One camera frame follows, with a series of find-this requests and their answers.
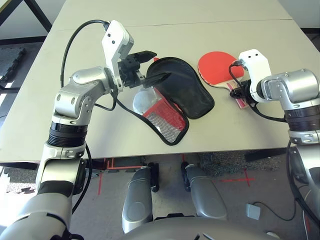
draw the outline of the red tape mark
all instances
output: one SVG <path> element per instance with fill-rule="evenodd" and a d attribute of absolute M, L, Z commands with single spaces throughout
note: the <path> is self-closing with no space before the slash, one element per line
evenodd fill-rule
<path fill-rule="evenodd" d="M 310 233 L 310 222 L 309 222 L 309 218 L 307 217 L 307 215 L 304 215 L 304 218 L 305 218 L 305 226 L 306 226 L 306 231 L 308 233 Z"/>
<path fill-rule="evenodd" d="M 220 180 L 222 183 L 231 183 L 231 182 L 247 182 L 247 181 L 255 181 L 255 178 L 238 178 L 238 179 L 223 179 Z"/>
<path fill-rule="evenodd" d="M 246 183 L 248 184 L 248 187 L 250 187 L 250 181 L 249 181 L 249 178 L 248 178 L 247 169 L 244 168 L 243 170 L 244 170 L 244 175 L 245 175 Z"/>
<path fill-rule="evenodd" d="M 99 174 L 98 196 L 101 194 L 102 174 L 103 174 L 102 172 Z"/>

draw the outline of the red paddle face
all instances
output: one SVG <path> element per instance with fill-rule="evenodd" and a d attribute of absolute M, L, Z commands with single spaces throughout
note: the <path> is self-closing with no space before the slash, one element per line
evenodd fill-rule
<path fill-rule="evenodd" d="M 232 80 L 229 66 L 235 60 L 235 57 L 223 51 L 208 52 L 200 58 L 198 71 L 202 79 L 210 86 L 230 89 L 227 83 Z M 237 79 L 244 76 L 244 70 L 241 66 L 233 67 L 232 73 Z"/>

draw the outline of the floor mat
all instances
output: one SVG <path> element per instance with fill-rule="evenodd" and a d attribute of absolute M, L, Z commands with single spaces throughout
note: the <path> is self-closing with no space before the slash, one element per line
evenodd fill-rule
<path fill-rule="evenodd" d="M 0 48 L 0 82 L 10 81 L 25 53 L 26 50 L 22 47 Z"/>

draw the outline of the black frame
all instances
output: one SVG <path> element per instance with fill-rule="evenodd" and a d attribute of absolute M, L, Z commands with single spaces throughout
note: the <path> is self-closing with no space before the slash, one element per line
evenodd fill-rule
<path fill-rule="evenodd" d="M 2 11 L 0 11 L 0 26 L 7 20 L 7 18 L 12 14 L 12 12 L 19 6 L 19 4 L 24 1 L 29 9 L 33 12 L 35 17 L 42 24 L 47 32 L 50 32 L 52 24 L 46 17 L 44 12 L 41 10 L 39 5 L 35 0 L 10 0 Z"/>

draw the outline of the table leg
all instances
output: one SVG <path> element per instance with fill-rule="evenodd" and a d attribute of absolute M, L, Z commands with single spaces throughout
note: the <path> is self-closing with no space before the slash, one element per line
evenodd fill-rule
<path fill-rule="evenodd" d="M 17 94 L 20 87 L 3 87 L 0 85 L 0 94 Z"/>
<path fill-rule="evenodd" d="M 51 22 L 48 20 L 44 12 L 41 10 L 39 5 L 35 0 L 24 0 L 24 2 L 27 4 L 27 6 L 30 8 L 30 10 L 33 12 L 33 14 L 36 16 L 36 18 L 39 20 L 39 22 L 42 24 L 44 29 L 47 32 L 50 32 L 50 29 L 52 27 Z"/>
<path fill-rule="evenodd" d="M 278 156 L 281 154 L 285 154 L 287 151 L 287 148 L 272 148 L 272 149 L 260 149 L 256 152 L 250 152 L 246 153 L 244 155 L 246 162 L 252 162 L 260 159 L 266 159 L 269 157 Z"/>
<path fill-rule="evenodd" d="M 19 6 L 23 0 L 11 0 L 0 8 L 0 26 L 7 20 L 12 12 Z"/>

